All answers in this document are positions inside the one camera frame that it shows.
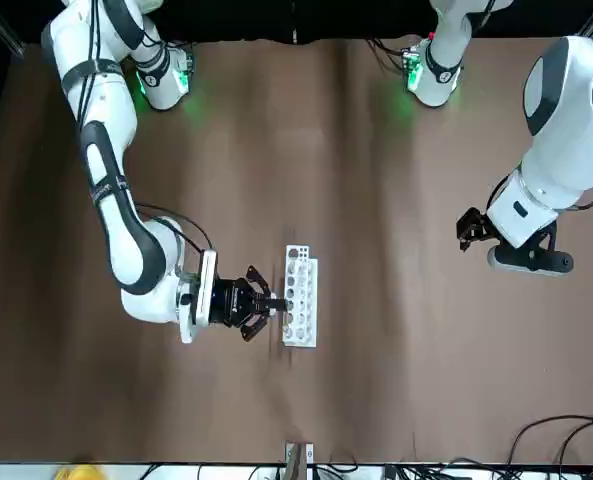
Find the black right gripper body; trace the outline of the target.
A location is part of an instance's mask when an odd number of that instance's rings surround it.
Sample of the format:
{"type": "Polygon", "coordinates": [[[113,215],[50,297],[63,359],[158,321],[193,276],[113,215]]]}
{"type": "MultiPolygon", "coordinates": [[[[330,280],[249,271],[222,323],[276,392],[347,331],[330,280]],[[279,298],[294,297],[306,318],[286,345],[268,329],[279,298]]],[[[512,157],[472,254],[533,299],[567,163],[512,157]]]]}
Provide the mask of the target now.
{"type": "Polygon", "coordinates": [[[248,303],[249,284],[237,279],[216,278],[210,304],[210,323],[240,328],[245,322],[243,307],[248,303]]]}

